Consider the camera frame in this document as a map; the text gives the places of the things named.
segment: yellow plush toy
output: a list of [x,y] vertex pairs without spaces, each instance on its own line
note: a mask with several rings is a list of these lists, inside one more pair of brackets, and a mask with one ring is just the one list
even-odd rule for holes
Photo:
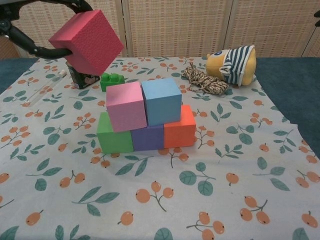
[[254,45],[225,49],[206,56],[206,73],[229,83],[249,85],[256,71],[256,50]]

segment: woven screen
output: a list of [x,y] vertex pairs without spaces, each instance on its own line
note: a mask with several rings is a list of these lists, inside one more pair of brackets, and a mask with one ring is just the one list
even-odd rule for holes
[[19,54],[12,42],[4,36],[0,37],[0,60],[18,58]]
[[228,1],[129,0],[133,57],[196,57],[217,51],[225,37]]
[[257,57],[301,57],[320,1],[235,0],[234,7],[224,48],[254,44]]
[[[91,7],[102,10],[112,28],[120,36],[116,1],[87,0]],[[75,13],[65,5],[37,1],[20,10],[20,19],[13,24],[24,31],[37,46],[52,49],[48,39],[58,31]]]
[[310,40],[310,47],[303,54],[304,57],[320,57],[320,27],[317,27]]

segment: stacked blocks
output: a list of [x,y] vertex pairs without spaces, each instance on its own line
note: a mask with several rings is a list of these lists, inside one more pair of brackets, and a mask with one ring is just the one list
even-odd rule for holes
[[188,147],[195,143],[196,121],[189,105],[181,106],[181,120],[164,124],[164,148]]
[[108,86],[106,109],[115,133],[147,126],[140,82]]
[[133,150],[147,151],[164,148],[164,126],[147,126],[131,131]]
[[102,92],[106,91],[106,87],[108,86],[113,86],[113,85],[118,85],[118,84],[124,84],[125,83],[125,77],[120,74],[108,74],[108,73],[103,73],[101,75],[101,81],[100,81],[100,86]]
[[172,78],[141,85],[149,126],[180,121],[182,94]]
[[65,58],[80,73],[100,76],[124,48],[101,10],[80,12],[57,31],[49,42],[67,48]]
[[130,131],[114,132],[107,112],[102,112],[96,131],[102,152],[130,153],[134,151]]

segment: green cube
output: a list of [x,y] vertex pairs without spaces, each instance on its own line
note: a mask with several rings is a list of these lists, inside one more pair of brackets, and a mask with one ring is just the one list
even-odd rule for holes
[[112,73],[103,73],[101,75],[101,81],[100,81],[100,86],[102,92],[106,91],[106,87],[108,86],[113,86],[113,85],[118,85],[118,84],[124,84],[125,83],[125,77],[120,74]]
[[100,114],[96,134],[104,154],[131,153],[134,151],[131,132],[114,132],[107,112]]

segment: rope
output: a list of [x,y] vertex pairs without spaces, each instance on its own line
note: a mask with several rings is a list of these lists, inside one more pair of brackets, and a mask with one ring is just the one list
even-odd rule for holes
[[[189,80],[189,88],[193,92],[204,91],[207,94],[221,95],[229,87],[228,83],[220,80],[218,77],[209,76],[203,71],[197,70],[192,62],[184,70],[182,76]],[[200,89],[194,90],[191,88],[192,85],[199,86]]]

